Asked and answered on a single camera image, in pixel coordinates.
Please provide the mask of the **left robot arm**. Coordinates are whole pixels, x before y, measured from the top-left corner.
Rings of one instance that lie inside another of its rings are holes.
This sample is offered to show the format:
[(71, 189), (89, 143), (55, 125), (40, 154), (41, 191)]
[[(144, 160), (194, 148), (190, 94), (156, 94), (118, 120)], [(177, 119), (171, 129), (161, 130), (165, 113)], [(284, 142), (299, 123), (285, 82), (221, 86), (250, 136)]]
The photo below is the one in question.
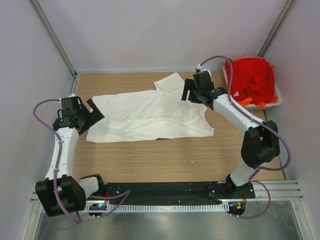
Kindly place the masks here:
[(99, 174), (74, 177), (75, 152), (80, 135), (104, 118), (92, 99), (86, 108), (79, 96), (58, 99), (61, 108), (52, 125), (40, 120), (54, 134), (51, 163), (44, 180), (35, 184), (35, 192), (48, 217), (83, 211), (87, 199), (101, 200), (106, 187)]

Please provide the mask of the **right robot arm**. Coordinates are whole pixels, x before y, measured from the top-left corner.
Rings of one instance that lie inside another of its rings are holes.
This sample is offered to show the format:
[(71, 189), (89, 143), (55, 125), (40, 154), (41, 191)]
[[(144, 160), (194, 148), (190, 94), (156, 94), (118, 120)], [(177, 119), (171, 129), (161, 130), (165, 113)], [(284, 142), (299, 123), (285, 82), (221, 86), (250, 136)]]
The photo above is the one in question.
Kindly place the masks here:
[(234, 101), (225, 88), (215, 87), (207, 71), (197, 71), (192, 79), (185, 79), (181, 99), (203, 104), (221, 114), (242, 134), (241, 164), (226, 177), (225, 192), (237, 198), (248, 186), (259, 168), (280, 154), (275, 134), (278, 127), (273, 121), (264, 121)]

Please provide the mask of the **white t-shirt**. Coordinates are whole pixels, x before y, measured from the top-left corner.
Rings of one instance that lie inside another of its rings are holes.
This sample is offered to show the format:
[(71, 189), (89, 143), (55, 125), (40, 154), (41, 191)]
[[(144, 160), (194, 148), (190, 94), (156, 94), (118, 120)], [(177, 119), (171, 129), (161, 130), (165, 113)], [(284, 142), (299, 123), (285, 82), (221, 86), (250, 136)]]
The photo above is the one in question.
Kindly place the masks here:
[(91, 143), (211, 137), (207, 107), (182, 101), (184, 80), (175, 72), (154, 82), (154, 90), (93, 96), (104, 115), (87, 132)]

